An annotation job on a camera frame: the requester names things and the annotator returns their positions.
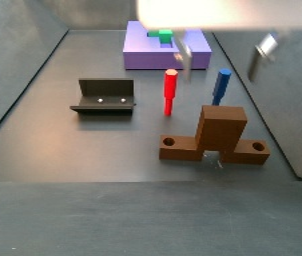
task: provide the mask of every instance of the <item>gray wall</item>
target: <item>gray wall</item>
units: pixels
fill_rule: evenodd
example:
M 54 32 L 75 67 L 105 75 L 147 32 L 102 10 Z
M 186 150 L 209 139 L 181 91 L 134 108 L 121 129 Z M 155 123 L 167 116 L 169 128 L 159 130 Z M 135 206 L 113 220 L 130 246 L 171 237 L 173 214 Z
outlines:
M 67 30 L 38 1 L 0 0 L 0 120 Z
M 135 0 L 41 0 L 70 29 L 119 30 L 137 20 Z
M 265 34 L 220 32 L 216 36 L 294 171 L 302 177 L 302 31 L 289 34 L 274 54 L 276 62 L 262 65 L 252 83 L 248 79 L 252 54 Z

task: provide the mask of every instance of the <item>red peg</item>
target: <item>red peg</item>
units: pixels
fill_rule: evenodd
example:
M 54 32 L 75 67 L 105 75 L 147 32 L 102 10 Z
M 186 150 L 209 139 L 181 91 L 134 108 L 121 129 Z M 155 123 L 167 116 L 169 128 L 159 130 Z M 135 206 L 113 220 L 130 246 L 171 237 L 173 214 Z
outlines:
M 173 110 L 173 99 L 175 98 L 177 92 L 177 80 L 178 80 L 178 71 L 175 69 L 169 69 L 165 76 L 165 98 L 166 98 L 166 107 L 165 115 L 171 115 Z

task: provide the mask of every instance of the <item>green block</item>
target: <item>green block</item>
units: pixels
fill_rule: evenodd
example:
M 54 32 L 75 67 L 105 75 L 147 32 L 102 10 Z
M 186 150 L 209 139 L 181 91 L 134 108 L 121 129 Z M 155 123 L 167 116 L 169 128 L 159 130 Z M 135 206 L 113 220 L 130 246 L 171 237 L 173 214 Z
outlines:
M 159 30 L 159 40 L 162 44 L 170 44 L 173 37 L 173 31 L 170 29 Z
M 159 31 L 158 31 L 158 30 L 150 30 L 150 31 L 147 31 L 147 36 L 149 36 L 149 37 L 158 37 L 158 36 L 159 36 Z

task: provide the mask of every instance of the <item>screw hole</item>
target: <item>screw hole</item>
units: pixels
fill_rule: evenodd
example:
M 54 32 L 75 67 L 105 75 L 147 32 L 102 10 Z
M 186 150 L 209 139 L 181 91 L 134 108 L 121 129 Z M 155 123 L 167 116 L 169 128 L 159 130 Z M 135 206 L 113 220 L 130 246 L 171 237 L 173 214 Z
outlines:
M 257 150 L 257 151 L 264 151 L 265 150 L 265 146 L 262 143 L 260 142 L 254 142 L 253 143 L 253 148 Z
M 163 143 L 166 146 L 174 146 L 175 140 L 173 138 L 165 138 Z

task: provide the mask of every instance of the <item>brown base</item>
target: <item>brown base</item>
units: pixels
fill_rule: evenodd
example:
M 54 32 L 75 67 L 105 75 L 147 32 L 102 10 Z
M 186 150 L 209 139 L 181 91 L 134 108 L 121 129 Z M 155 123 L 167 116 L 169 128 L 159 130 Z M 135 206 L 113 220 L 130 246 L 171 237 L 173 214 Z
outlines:
M 270 156 L 264 140 L 240 140 L 234 152 L 221 152 L 221 162 L 262 165 Z
M 159 141 L 159 159 L 201 161 L 204 150 L 197 149 L 194 137 L 162 135 Z

